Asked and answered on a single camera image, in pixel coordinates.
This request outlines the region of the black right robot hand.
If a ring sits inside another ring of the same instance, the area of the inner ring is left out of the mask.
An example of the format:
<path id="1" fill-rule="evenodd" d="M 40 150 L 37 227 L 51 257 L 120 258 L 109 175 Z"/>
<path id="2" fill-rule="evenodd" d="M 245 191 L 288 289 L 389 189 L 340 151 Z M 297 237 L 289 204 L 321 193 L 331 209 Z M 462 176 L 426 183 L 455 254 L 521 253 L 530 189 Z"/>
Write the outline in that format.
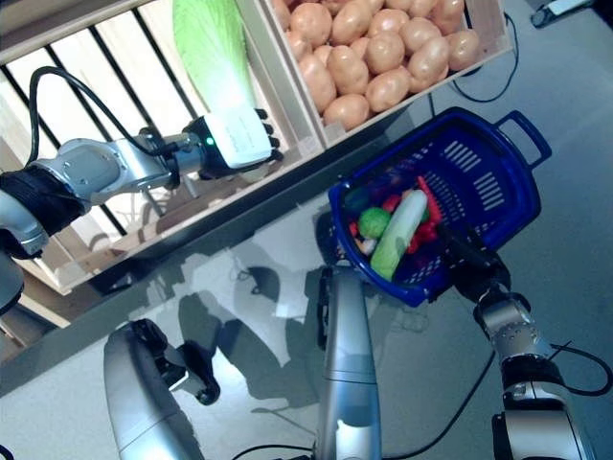
<path id="1" fill-rule="evenodd" d="M 511 289 L 506 265 L 476 231 L 468 228 L 464 233 L 456 232 L 440 223 L 437 232 L 451 284 L 464 298 L 478 303 L 492 289 Z"/>

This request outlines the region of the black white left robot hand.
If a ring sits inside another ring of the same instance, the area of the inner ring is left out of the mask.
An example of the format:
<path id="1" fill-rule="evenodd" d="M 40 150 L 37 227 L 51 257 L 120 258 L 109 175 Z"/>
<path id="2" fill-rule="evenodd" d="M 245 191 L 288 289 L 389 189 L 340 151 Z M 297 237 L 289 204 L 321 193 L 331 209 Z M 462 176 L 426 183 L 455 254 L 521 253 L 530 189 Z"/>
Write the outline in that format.
<path id="1" fill-rule="evenodd" d="M 247 173 L 284 159 L 262 108 L 240 105 L 211 112 L 192 120 L 183 132 L 195 140 L 198 175 L 205 180 Z"/>

